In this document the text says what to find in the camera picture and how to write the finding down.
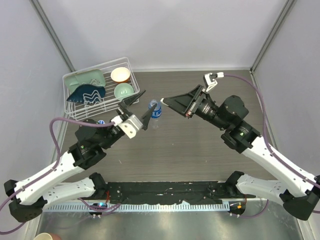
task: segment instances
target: green plate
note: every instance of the green plate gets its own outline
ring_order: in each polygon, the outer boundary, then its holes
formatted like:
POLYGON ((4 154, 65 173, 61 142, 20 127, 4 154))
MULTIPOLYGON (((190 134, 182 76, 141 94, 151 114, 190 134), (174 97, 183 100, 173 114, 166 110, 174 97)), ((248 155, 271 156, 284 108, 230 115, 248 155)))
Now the green plate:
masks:
POLYGON ((72 94, 76 88, 82 84, 92 84, 97 87, 104 87, 106 85, 106 80, 100 69, 93 69, 67 76, 64 79, 64 84, 72 94))
POLYGON ((114 96, 119 101, 122 101, 125 97, 133 94, 134 88, 129 83, 120 83, 114 88, 114 96))

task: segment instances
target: green tray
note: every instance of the green tray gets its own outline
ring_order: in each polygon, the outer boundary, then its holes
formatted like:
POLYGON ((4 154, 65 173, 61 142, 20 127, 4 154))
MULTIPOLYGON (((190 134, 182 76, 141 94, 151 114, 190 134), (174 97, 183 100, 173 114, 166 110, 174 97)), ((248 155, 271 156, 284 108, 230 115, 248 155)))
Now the green tray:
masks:
POLYGON ((72 94, 76 88, 82 84, 92 84, 98 87, 104 87, 106 86, 106 80, 100 69, 93 69, 67 76, 64 79, 64 84, 72 94))

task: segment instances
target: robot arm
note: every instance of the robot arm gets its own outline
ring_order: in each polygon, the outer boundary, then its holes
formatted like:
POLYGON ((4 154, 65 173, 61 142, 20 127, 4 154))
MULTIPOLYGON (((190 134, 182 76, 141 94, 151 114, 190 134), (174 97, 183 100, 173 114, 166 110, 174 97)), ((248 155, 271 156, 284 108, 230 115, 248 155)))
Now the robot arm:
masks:
MULTIPOLYGON (((224 131, 221 138, 229 148, 251 158, 277 179, 263 180, 235 171, 226 181, 231 192, 269 199, 283 205, 294 217, 307 220, 319 201, 320 190, 275 159, 261 134, 244 121, 249 111, 240 97, 232 95, 221 106, 216 105, 209 92, 217 85, 217 79, 223 77, 222 72, 205 74, 205 86, 199 84, 188 93, 163 98, 161 102, 185 118, 192 118, 195 114, 218 127, 224 131)), ((318 177, 301 169, 276 149, 271 149, 293 169, 313 183, 319 183, 318 177)))
MULTIPOLYGON (((103 149, 110 148, 122 136, 127 135, 132 139, 141 129, 147 130, 152 112, 157 105, 152 106, 142 117, 137 117, 127 109, 144 92, 121 101, 117 109, 118 115, 110 121, 114 122, 114 125, 108 127, 81 125, 75 132, 77 143, 61 156, 54 171, 41 180, 24 189, 26 184, 53 169, 56 162, 25 180, 7 181, 4 188, 8 196, 23 189, 11 199, 12 202, 9 204, 11 215, 23 223, 40 215, 43 208, 60 202, 83 197, 100 198, 106 191, 106 183, 98 173, 93 173, 79 182, 58 184, 94 166, 106 156, 103 149)), ((92 119, 87 119, 86 122, 97 124, 92 119)))

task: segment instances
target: cup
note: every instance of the cup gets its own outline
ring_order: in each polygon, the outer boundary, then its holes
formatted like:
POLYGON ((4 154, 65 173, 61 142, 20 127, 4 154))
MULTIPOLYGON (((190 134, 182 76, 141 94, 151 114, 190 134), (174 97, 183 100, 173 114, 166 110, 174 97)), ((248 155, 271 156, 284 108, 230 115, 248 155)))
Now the cup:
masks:
POLYGON ((130 79, 130 70, 126 67, 117 67, 111 72, 111 79, 117 84, 128 82, 130 79))
POLYGON ((43 232, 36 236, 33 240, 62 240, 57 234, 43 232))

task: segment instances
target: light green bowl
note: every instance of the light green bowl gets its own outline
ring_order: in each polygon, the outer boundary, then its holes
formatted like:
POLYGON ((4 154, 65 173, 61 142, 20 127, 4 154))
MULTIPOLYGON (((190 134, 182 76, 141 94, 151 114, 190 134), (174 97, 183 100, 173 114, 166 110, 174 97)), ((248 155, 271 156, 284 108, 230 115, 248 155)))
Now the light green bowl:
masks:
POLYGON ((134 88, 129 83, 120 83, 115 87, 113 94, 116 99, 122 101, 122 99, 133 94, 134 92, 134 88))

